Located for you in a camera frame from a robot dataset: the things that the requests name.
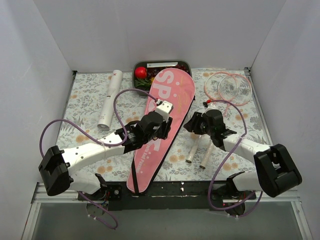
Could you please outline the pink racket cover bag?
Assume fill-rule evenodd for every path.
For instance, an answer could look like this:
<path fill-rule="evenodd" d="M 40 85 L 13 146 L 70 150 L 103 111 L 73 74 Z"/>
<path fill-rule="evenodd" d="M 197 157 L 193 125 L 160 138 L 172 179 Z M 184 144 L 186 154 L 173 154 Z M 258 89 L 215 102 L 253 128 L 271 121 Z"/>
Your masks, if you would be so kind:
<path fill-rule="evenodd" d="M 174 69 L 165 69 L 162 74 L 156 76 L 149 91 L 145 114 L 137 124 L 148 134 L 148 142 L 135 151 L 126 182 L 127 188 L 136 195 L 147 190 L 156 177 L 195 98 L 195 83 L 187 84 L 186 79 L 182 83 L 182 77 Z M 173 104 L 169 114 L 173 121 L 166 140 L 152 140 L 153 134 L 164 122 L 163 117 L 155 112 L 158 100 Z"/>

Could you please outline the white shuttlecock tube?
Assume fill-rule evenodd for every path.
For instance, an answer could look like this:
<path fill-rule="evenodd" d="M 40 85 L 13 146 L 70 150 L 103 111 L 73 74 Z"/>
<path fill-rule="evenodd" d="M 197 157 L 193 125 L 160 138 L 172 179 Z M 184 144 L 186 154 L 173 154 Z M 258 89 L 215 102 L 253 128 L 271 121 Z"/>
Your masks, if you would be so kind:
<path fill-rule="evenodd" d="M 109 130 L 112 123 L 114 114 L 114 100 L 116 95 L 120 92 L 122 84 L 123 72 L 120 70 L 114 70 L 107 88 L 106 97 L 103 102 L 103 106 L 100 112 L 100 117 L 97 123 L 97 127 L 102 130 Z"/>

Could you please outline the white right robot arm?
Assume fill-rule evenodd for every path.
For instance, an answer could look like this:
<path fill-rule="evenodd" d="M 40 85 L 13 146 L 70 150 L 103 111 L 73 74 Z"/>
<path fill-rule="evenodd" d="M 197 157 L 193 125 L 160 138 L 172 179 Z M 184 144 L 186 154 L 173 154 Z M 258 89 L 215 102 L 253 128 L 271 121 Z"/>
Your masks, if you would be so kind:
<path fill-rule="evenodd" d="M 254 172 L 241 171 L 227 178 L 226 192 L 232 199 L 239 198 L 245 191 L 263 191 L 274 198 L 303 181 L 284 145 L 260 144 L 241 137 L 226 127 L 217 109 L 195 112 L 183 127 L 196 135 L 208 135 L 215 147 L 255 165 Z"/>

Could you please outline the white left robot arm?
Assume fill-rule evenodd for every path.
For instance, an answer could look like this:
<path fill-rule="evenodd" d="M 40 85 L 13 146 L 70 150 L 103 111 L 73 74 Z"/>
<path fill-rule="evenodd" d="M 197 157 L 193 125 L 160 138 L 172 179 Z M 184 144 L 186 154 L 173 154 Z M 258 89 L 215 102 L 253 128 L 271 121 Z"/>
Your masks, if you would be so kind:
<path fill-rule="evenodd" d="M 165 140 L 172 121 L 172 117 L 165 119 L 152 111 L 94 143 L 67 149 L 59 149 L 56 145 L 50 147 L 41 153 L 42 161 L 38 167 L 47 195 L 57 196 L 74 190 L 90 194 L 95 200 L 103 199 L 107 193 L 103 177 L 77 172 L 103 159 L 139 150 L 152 140 Z"/>

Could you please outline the badminton racket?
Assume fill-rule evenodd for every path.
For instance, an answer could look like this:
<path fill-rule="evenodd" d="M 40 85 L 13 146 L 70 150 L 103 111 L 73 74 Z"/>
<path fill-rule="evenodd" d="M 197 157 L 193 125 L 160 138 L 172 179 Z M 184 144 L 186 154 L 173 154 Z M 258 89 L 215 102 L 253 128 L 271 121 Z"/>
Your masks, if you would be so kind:
<path fill-rule="evenodd" d="M 205 81 L 203 90 L 210 100 L 225 100 L 237 107 L 246 105 L 252 97 L 250 81 L 238 73 L 215 72 Z"/>
<path fill-rule="evenodd" d="M 239 89 L 239 83 L 236 75 L 225 71 L 213 73 L 204 83 L 204 93 L 209 100 L 233 100 L 235 91 Z M 195 140 L 191 150 L 186 158 L 186 162 L 190 164 L 196 154 L 202 136 L 195 134 Z"/>

